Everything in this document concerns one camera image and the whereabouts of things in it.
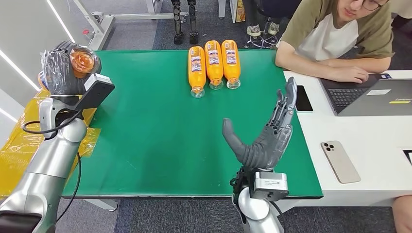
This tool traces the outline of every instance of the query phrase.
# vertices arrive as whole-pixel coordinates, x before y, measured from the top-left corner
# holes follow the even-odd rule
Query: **office chair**
[[[278,42],[278,38],[274,35],[268,34],[269,25],[272,18],[292,18],[294,12],[299,6],[301,0],[255,0],[257,11],[267,17],[265,29],[259,37],[250,37],[246,42],[245,48],[254,45],[261,49],[268,49]]]

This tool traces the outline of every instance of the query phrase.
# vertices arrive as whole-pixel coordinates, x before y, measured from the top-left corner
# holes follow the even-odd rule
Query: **white wall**
[[[0,50],[37,86],[40,52],[70,40],[47,0],[0,0]],[[76,43],[86,45],[67,0],[50,0]],[[0,108],[18,119],[36,90],[0,56]],[[0,113],[0,147],[15,123]]]
[[[9,115],[11,115],[11,119],[9,116],[6,116],[3,113],[0,113],[0,148],[6,142],[10,132],[12,131],[14,125],[16,124],[16,120],[20,117],[23,113],[23,106],[17,103],[13,98],[7,95],[4,91],[0,89],[0,112],[3,110]]]

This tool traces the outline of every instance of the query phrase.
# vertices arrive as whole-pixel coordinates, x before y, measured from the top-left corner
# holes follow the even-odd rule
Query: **gray robotic hand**
[[[39,81],[52,95],[83,95],[86,92],[85,82],[91,73],[86,74],[84,78],[76,78],[70,62],[70,52],[77,46],[79,45],[73,42],[64,41],[43,54],[43,74],[40,75]],[[98,67],[93,73],[100,74],[102,66],[100,59],[96,59],[99,60]]]
[[[293,77],[288,79],[285,89],[285,96],[280,90],[277,91],[277,102],[272,117],[251,145],[244,144],[234,133],[230,119],[223,119],[223,136],[244,166],[271,170],[282,157],[292,135],[290,123],[297,96],[297,86]]]

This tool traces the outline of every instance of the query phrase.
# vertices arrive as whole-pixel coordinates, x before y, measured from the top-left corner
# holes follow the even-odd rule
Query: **plastic bottle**
[[[223,62],[222,50],[216,40],[210,40],[205,44],[206,72],[210,79],[209,87],[219,90],[223,86]]]
[[[190,94],[195,98],[205,95],[203,87],[206,84],[205,51],[200,46],[189,49],[189,84]]]
[[[74,76],[84,78],[93,73],[100,66],[96,53],[86,46],[76,46],[70,51],[70,62],[73,66]]]
[[[224,76],[227,78],[226,86],[230,89],[236,89],[240,87],[240,61],[238,45],[235,41],[223,41],[222,57]]]

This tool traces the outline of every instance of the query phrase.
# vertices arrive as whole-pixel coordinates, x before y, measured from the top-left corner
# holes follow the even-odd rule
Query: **black cable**
[[[21,126],[21,128],[23,129],[24,132],[28,132],[28,133],[33,133],[33,134],[44,134],[44,133],[51,133],[51,132],[55,132],[63,127],[66,127],[67,125],[69,125],[76,117],[78,117],[80,114],[82,113],[82,111],[78,111],[75,115],[73,115],[72,117],[69,118],[69,120],[64,123],[61,124],[59,126],[57,126],[56,128],[50,129],[50,130],[44,130],[44,131],[31,131],[28,130],[26,127],[28,125],[31,124],[40,124],[40,121],[29,121],[27,123],[25,123],[23,126]]]
[[[81,175],[82,175],[82,163],[80,162],[79,152],[77,152],[77,164],[79,165],[79,170],[78,170],[78,171],[79,171],[79,173],[78,173],[79,175],[77,176],[76,187],[74,188],[74,192],[73,192],[73,195],[71,195],[71,198],[70,198],[69,203],[67,204],[67,206],[66,206],[65,210],[62,212],[62,214],[57,218],[56,222],[58,222],[58,221],[63,217],[63,215],[66,213],[66,211],[69,209],[71,203],[72,203],[73,200],[74,200],[74,197],[76,196],[77,189],[79,189],[80,177],[81,177]]]
[[[276,205],[276,203],[274,202],[274,201],[271,201],[270,202],[273,206],[274,206],[274,208],[279,212],[279,215],[282,217],[282,219],[283,219],[283,229],[285,230],[285,232],[284,233],[288,233],[288,223],[286,222],[286,219],[285,219],[285,216],[283,215],[283,213],[282,213],[282,211],[280,211],[280,208],[279,208],[279,206],[278,205]]]

